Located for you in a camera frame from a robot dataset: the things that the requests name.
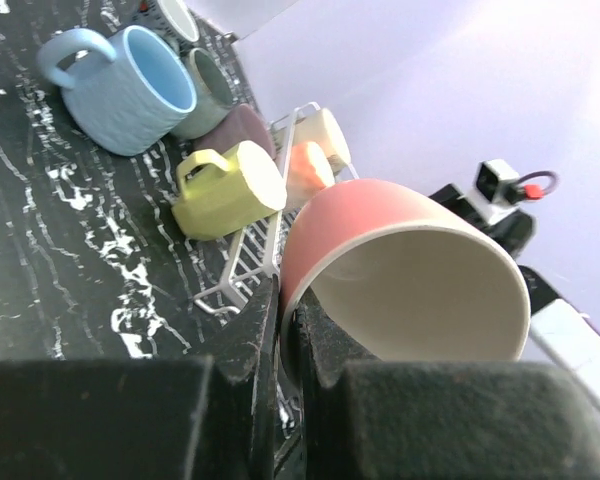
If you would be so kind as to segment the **cream floral mug green inside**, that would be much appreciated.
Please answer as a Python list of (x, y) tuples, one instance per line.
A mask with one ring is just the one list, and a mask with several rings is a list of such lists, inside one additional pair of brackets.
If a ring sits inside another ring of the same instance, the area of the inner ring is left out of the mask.
[(351, 164), (351, 153), (334, 114), (321, 108), (295, 124), (294, 144), (315, 142), (325, 154), (334, 174)]

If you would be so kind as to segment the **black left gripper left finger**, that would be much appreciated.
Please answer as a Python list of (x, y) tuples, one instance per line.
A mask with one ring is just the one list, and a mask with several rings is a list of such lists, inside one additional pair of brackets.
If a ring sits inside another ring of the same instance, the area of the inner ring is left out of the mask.
[(270, 479), (279, 283), (199, 355), (0, 362), (0, 479)]

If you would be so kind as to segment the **pink mug cream inside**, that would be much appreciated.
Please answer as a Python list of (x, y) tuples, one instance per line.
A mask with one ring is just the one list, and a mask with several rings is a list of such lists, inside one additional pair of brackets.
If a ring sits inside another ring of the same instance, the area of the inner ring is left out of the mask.
[(379, 179), (337, 183), (292, 224), (280, 266), (281, 360), (304, 294), (385, 361), (515, 361), (531, 304), (514, 259), (444, 206)]

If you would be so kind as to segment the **salmon pink speckled mug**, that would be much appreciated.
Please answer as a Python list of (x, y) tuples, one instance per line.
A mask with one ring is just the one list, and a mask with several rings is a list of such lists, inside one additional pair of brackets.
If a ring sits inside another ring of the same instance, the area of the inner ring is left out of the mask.
[(316, 142), (303, 142), (292, 147), (287, 174), (286, 210), (301, 208), (321, 190), (334, 184), (331, 165)]

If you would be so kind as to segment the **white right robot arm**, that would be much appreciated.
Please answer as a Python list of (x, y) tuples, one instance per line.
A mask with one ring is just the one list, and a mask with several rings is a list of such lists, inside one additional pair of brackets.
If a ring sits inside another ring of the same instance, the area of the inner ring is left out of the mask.
[[(534, 217), (519, 206), (490, 225), (453, 184), (430, 198), (487, 234), (514, 258), (535, 234)], [(531, 298), (531, 343), (575, 377), (600, 416), (600, 333), (536, 270), (525, 265), (519, 268)]]

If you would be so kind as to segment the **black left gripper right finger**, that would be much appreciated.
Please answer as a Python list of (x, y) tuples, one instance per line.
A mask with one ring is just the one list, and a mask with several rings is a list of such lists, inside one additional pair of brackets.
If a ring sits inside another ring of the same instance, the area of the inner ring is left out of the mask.
[(310, 479), (600, 479), (600, 429), (543, 363), (382, 362), (303, 295), (292, 328)]

